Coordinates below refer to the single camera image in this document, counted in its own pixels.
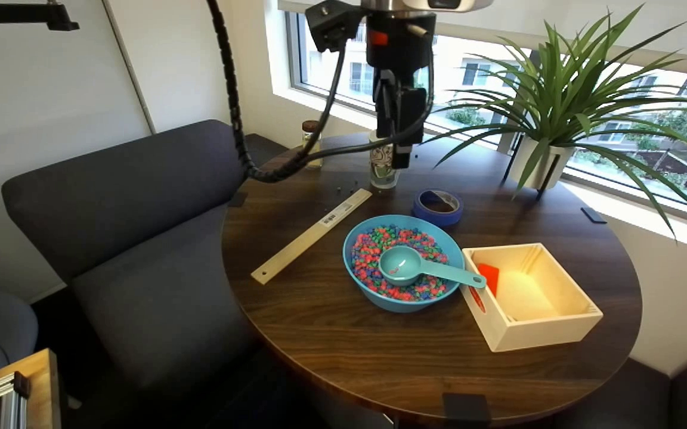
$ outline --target wooden ruler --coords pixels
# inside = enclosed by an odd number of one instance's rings
[[[307,226],[301,237],[285,243],[278,254],[275,254],[264,264],[251,272],[257,285],[266,285],[283,268],[288,268],[301,254],[304,254],[313,243],[316,243],[327,232],[332,232],[343,218],[349,218],[356,208],[361,208],[372,193],[358,189],[343,202],[338,202],[332,212]]]

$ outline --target white wall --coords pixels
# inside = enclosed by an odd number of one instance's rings
[[[611,229],[635,262],[643,318],[632,357],[660,372],[687,362],[687,243],[613,219]]]
[[[147,135],[101,0],[65,5],[78,32],[0,26],[0,187],[34,167]],[[0,198],[0,289],[35,300],[58,286]]]
[[[315,106],[315,110],[309,110],[272,95],[291,86],[283,75],[283,70],[288,70],[283,20],[275,0],[231,0],[228,33],[235,54],[246,129],[288,148],[301,145],[301,121],[316,119],[322,100],[304,99],[307,106]],[[332,119],[327,127],[327,135],[350,131],[358,131],[358,127],[340,119]]]
[[[105,0],[155,131],[228,119],[223,75],[204,0]]]

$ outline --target dark gray sofa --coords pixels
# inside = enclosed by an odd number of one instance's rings
[[[151,411],[204,401],[188,416],[244,427],[262,419],[251,404],[299,399],[223,278],[221,229],[244,179],[231,129],[197,121],[3,187],[12,222],[73,291]]]
[[[687,367],[668,378],[637,361],[554,417],[554,429],[687,429]]]

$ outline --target round wooden table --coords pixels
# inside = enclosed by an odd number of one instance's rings
[[[446,423],[446,394],[485,399],[491,424],[554,416],[628,361],[641,318],[635,268],[560,183],[535,201],[501,187],[506,157],[493,151],[466,151],[433,170],[438,156],[414,148],[394,192],[374,192],[266,286],[251,272],[369,182],[363,157],[324,161],[282,183],[246,182],[223,226],[233,295],[256,332],[313,385],[402,423]],[[461,293],[414,316],[374,309],[343,270],[343,237],[367,218],[407,214],[429,189],[466,202],[466,219],[448,229],[461,249],[543,243],[603,320],[580,343],[488,353]]]

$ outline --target wooden box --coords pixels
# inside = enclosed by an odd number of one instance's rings
[[[491,272],[485,291],[463,289],[488,350],[576,343],[603,313],[541,243],[463,249],[467,270]]]

